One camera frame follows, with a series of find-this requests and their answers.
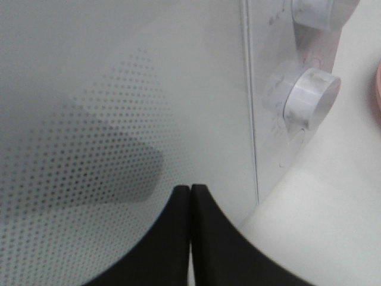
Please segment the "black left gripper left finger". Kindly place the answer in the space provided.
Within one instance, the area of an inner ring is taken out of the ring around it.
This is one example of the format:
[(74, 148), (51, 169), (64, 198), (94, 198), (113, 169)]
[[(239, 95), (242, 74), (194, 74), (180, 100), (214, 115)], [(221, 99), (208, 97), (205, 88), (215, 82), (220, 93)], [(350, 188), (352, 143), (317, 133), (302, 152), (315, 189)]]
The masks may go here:
[(191, 191), (174, 187), (165, 208), (143, 238), (87, 285), (187, 285)]

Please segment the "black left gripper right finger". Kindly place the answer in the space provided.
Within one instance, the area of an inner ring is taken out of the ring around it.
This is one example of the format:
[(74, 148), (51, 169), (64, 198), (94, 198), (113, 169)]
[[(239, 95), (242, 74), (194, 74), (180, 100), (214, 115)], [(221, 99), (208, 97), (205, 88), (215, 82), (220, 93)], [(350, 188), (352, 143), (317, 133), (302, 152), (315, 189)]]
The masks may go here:
[(300, 285), (230, 223), (206, 185), (191, 188), (191, 249), (196, 285)]

